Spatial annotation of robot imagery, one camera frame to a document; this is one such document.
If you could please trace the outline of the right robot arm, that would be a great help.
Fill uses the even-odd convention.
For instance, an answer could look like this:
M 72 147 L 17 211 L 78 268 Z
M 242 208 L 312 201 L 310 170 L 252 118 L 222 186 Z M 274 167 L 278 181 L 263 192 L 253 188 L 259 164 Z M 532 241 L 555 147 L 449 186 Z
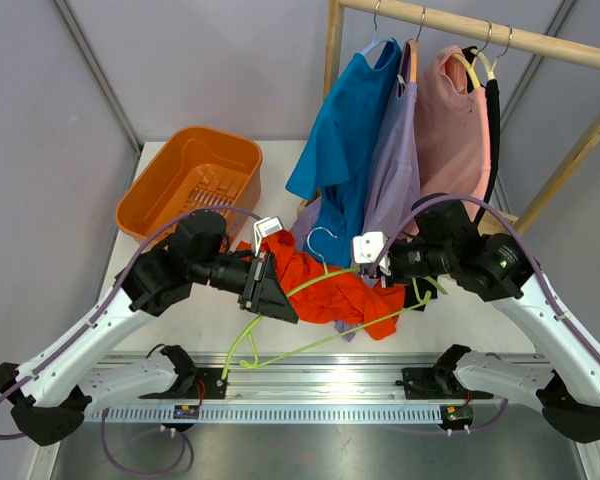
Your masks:
M 363 275 L 390 286 L 449 275 L 509 318 L 547 361 L 524 367 L 454 344 L 432 368 L 435 392 L 452 398 L 480 391 L 523 404 L 559 433 L 582 444 L 600 441 L 600 343 L 559 298 L 511 224 L 481 234 L 466 204 L 475 197 L 437 193 L 416 203 L 403 220 L 416 239 L 371 231 L 355 237 L 353 258 Z

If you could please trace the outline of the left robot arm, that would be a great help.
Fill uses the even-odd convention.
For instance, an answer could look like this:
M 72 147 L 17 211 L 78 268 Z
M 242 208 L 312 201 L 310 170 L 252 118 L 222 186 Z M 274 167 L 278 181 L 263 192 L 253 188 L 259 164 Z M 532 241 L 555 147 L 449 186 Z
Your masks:
M 0 441 L 28 438 L 49 446 L 92 413 L 145 396 L 180 399 L 198 390 L 198 367 L 179 345 L 105 373 L 94 369 L 129 335 L 188 299 L 196 284 L 235 294 L 244 311 L 298 322 L 273 254 L 223 251 L 228 209 L 195 209 L 160 227 L 60 338 L 24 363 L 0 364 Z

